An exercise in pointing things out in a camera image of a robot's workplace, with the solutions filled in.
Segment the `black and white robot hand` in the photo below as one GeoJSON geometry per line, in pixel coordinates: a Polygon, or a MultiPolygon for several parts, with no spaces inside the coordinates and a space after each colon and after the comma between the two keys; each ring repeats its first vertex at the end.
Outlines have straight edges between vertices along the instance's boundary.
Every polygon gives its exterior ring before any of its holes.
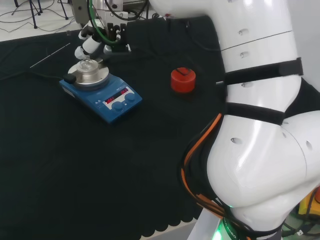
{"type": "Polygon", "coordinates": [[[83,43],[76,48],[74,55],[78,60],[107,60],[131,52],[125,23],[104,23],[96,18],[89,21],[79,32],[83,43]]]}

